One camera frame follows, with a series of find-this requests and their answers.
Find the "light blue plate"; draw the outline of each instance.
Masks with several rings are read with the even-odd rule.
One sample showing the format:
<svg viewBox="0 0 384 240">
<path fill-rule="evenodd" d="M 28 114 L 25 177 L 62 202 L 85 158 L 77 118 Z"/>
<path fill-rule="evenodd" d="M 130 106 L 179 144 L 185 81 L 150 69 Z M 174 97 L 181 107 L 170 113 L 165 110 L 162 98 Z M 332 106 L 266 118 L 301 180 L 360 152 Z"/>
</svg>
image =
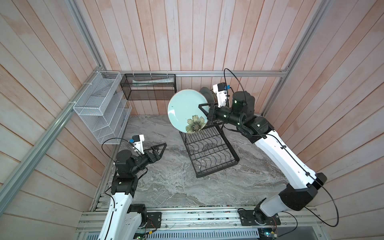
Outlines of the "light blue plate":
<svg viewBox="0 0 384 240">
<path fill-rule="evenodd" d="M 207 124 L 207 117 L 199 109 L 199 104 L 207 103 L 198 91 L 185 89 L 172 96 L 168 105 L 168 117 L 172 125 L 179 131 L 194 133 Z"/>
</svg>

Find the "black mounting plate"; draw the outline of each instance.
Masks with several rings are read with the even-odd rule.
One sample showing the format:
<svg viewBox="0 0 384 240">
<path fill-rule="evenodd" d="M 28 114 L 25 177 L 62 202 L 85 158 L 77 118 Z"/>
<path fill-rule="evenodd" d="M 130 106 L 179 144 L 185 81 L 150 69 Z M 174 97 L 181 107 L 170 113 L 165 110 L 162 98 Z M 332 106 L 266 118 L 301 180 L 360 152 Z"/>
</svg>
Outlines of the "black mounting plate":
<svg viewBox="0 0 384 240">
<path fill-rule="evenodd" d="M 161 212 L 147 212 L 147 223 L 148 223 L 147 228 L 152 228 L 152 227 L 160 228 L 161 227 Z"/>
<path fill-rule="evenodd" d="M 259 224 L 254 221 L 255 217 L 253 216 L 253 210 L 241 210 L 240 213 L 242 215 L 240 216 L 241 226 L 259 226 Z M 281 225 L 280 218 L 277 214 L 275 214 L 273 217 L 268 218 L 267 224 L 265 226 L 274 226 L 275 222 L 276 225 Z"/>
</svg>

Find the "black wire dish rack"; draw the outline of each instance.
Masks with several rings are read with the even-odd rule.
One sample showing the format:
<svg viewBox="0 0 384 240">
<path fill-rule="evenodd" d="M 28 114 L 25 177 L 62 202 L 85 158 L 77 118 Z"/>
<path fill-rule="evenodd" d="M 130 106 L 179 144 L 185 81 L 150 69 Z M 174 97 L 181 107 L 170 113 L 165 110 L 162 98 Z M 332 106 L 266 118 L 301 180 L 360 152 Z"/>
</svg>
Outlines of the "black wire dish rack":
<svg viewBox="0 0 384 240">
<path fill-rule="evenodd" d="M 237 165 L 240 160 L 221 124 L 209 125 L 191 134 L 180 132 L 197 178 Z"/>
</svg>

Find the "wood panel wall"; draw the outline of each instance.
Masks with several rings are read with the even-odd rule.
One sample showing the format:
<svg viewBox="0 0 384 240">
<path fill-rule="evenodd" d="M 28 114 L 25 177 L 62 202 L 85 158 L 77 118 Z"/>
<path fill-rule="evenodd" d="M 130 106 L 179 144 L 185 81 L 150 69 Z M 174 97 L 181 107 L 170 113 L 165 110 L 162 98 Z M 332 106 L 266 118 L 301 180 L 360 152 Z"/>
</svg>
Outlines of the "wood panel wall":
<svg viewBox="0 0 384 240">
<path fill-rule="evenodd" d="M 1 185 L 96 66 L 65 1 L 0 1 Z M 71 239 L 107 160 L 73 116 L 0 217 L 0 239 Z"/>
<path fill-rule="evenodd" d="M 332 239 L 384 236 L 383 13 L 383 0 L 335 1 L 266 116 L 328 177 L 341 217 Z M 311 205 L 335 223 L 323 190 Z"/>
<path fill-rule="evenodd" d="M 285 69 L 320 0 L 77 0 L 108 70 Z M 261 113 L 279 78 L 241 78 Z M 200 90 L 223 78 L 178 79 Z M 235 78 L 228 78 L 234 91 Z M 133 101 L 132 114 L 166 114 Z"/>
</svg>

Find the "black mesh basket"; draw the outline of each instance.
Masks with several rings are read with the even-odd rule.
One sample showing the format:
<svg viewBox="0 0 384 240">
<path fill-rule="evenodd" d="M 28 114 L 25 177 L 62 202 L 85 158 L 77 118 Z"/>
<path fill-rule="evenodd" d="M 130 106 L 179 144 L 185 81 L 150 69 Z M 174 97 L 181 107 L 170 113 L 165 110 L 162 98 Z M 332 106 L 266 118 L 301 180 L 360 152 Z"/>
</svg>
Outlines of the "black mesh basket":
<svg viewBox="0 0 384 240">
<path fill-rule="evenodd" d="M 195 133 L 180 132 L 196 177 L 204 177 L 237 165 L 239 157 L 228 142 L 220 124 L 214 124 Z"/>
<path fill-rule="evenodd" d="M 140 83 L 140 81 L 164 78 L 173 78 L 173 82 Z M 127 100 L 170 100 L 176 93 L 176 75 L 126 73 L 122 76 L 120 86 Z"/>
</svg>

